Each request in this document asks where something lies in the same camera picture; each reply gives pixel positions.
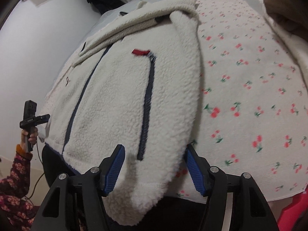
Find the maroon floral clothing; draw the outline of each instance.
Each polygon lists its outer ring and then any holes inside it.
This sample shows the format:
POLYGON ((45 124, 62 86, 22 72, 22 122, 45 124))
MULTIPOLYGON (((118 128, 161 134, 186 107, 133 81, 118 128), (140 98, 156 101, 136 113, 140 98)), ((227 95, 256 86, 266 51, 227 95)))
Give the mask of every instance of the maroon floral clothing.
POLYGON ((21 199, 29 192, 31 158, 17 145, 10 175, 0 180, 0 207, 18 231, 30 230, 39 208, 21 199))

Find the dark trousers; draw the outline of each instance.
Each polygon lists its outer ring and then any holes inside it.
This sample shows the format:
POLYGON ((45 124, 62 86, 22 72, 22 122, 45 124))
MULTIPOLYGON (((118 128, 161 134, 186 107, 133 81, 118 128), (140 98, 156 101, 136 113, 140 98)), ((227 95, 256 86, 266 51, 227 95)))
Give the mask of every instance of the dark trousers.
MULTIPOLYGON (((43 168, 49 186, 61 173, 73 176, 71 169, 50 147, 42 151, 43 168)), ((197 231, 205 210, 205 204, 181 198, 164 197, 153 207, 137 226, 122 226, 108 218, 110 231, 197 231)))

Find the white wall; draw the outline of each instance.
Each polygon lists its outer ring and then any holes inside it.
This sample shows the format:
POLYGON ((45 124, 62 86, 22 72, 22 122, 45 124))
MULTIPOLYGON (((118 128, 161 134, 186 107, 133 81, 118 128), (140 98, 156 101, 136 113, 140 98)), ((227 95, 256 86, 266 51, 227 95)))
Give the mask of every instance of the white wall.
MULTIPOLYGON (((40 112, 65 60, 99 18, 86 0, 17 4, 0 30, 0 156, 13 160, 25 101, 35 101, 40 112)), ((33 154, 32 168, 41 169, 33 154)))

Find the white fleece jacket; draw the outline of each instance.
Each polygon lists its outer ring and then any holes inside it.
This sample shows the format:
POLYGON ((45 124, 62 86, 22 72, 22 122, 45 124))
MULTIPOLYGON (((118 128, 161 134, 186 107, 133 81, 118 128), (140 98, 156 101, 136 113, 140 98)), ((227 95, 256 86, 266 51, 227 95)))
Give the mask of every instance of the white fleece jacket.
POLYGON ((84 49, 74 56, 70 82, 58 93, 57 104, 49 112, 46 143, 80 173, 98 166, 117 144, 124 145, 124 165, 115 189, 104 199, 108 215, 119 224, 137 224, 163 197, 189 140, 200 76, 195 2, 141 2, 137 10, 88 38, 84 49), (157 23, 155 18, 161 16, 167 17, 157 23), (156 56, 142 161, 137 160, 137 154, 150 60, 133 55, 134 49, 150 50, 156 56), (97 63, 64 146, 73 110, 97 63))

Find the red tag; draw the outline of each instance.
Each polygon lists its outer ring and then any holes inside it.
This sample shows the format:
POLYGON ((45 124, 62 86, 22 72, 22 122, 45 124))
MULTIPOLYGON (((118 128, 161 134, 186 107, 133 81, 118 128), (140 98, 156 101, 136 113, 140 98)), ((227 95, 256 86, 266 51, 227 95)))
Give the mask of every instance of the red tag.
POLYGON ((134 49, 132 54, 134 54, 134 55, 148 55, 150 52, 151 52, 150 50, 134 49))

